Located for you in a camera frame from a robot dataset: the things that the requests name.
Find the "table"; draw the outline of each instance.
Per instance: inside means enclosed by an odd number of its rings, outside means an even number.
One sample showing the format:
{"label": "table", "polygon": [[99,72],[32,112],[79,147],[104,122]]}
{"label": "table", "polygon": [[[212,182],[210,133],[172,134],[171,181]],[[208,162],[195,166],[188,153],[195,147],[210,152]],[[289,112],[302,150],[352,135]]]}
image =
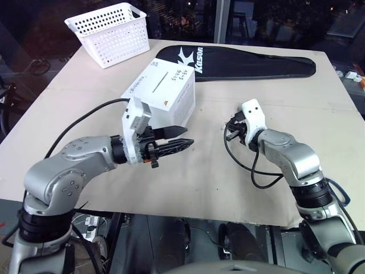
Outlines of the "table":
{"label": "table", "polygon": [[[163,47],[187,42],[150,40],[151,50],[103,70],[81,47],[33,103],[0,145],[0,198],[21,200],[23,178],[41,160],[56,137],[71,122],[95,106],[118,98]],[[285,182],[256,189],[250,174],[231,160],[223,145],[223,129],[237,107],[256,98],[266,125],[294,135],[318,154],[327,177],[350,195],[348,211],[365,229],[365,126],[325,53],[317,51],[233,46],[263,54],[312,59],[317,72],[309,78],[196,83],[196,109],[185,138],[187,150],[161,158],[160,167],[129,166],[104,173],[89,182],[79,204],[85,209],[150,215],[184,216],[292,227],[301,218]],[[62,145],[82,137],[122,133],[123,104],[100,110],[73,128]],[[231,144],[247,165],[254,154]],[[278,172],[259,160],[258,169]],[[267,184],[272,178],[257,175]]]}

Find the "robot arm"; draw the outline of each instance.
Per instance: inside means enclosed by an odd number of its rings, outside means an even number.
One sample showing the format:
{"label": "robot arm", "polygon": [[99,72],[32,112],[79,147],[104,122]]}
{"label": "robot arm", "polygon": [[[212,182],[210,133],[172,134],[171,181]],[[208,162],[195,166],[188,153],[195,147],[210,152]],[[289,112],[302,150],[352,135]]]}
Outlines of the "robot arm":
{"label": "robot arm", "polygon": [[239,137],[242,144],[281,169],[304,218],[299,225],[303,238],[315,257],[328,259],[336,273],[364,273],[365,246],[356,245],[313,149],[290,134],[267,129],[255,99],[242,104],[242,111],[227,126],[231,132],[227,140]]}
{"label": "robot arm", "polygon": [[118,164],[151,162],[188,148],[193,140],[175,139],[182,127],[153,130],[147,104],[131,98],[123,115],[124,136],[83,137],[56,155],[32,166],[25,176],[25,197],[19,217],[9,273],[62,273],[79,196],[90,180]]}

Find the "white logo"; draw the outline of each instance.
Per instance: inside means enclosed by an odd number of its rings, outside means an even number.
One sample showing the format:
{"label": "white logo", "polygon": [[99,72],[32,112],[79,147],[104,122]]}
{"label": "white logo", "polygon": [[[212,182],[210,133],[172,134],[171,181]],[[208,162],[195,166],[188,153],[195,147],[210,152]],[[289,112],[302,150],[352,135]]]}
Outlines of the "white logo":
{"label": "white logo", "polygon": [[[180,47],[180,53],[178,54],[178,56],[182,60],[182,62],[180,60],[178,60],[177,61],[178,64],[188,66],[190,63],[195,63],[194,57],[193,57],[194,51],[190,54],[189,57],[185,57],[183,48]],[[198,47],[197,52],[196,52],[196,57],[197,57],[197,60],[195,63],[195,71],[197,71],[199,73],[203,73],[203,48],[202,47]]]}

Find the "perforated basket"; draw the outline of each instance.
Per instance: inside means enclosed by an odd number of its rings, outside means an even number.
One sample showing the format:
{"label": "perforated basket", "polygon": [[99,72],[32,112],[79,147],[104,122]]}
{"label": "perforated basket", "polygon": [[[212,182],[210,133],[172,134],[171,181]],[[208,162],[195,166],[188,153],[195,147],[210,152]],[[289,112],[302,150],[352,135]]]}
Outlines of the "perforated basket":
{"label": "perforated basket", "polygon": [[145,18],[146,13],[120,3],[64,22],[104,69],[149,50]]}

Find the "white box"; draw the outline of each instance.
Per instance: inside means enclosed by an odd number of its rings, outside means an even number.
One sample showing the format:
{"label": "white box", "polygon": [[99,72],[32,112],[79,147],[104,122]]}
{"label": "white box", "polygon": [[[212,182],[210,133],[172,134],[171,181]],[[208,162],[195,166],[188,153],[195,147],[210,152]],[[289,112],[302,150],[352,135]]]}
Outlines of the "white box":
{"label": "white box", "polygon": [[194,68],[155,58],[121,98],[132,96],[149,105],[152,128],[184,127],[195,108]]}

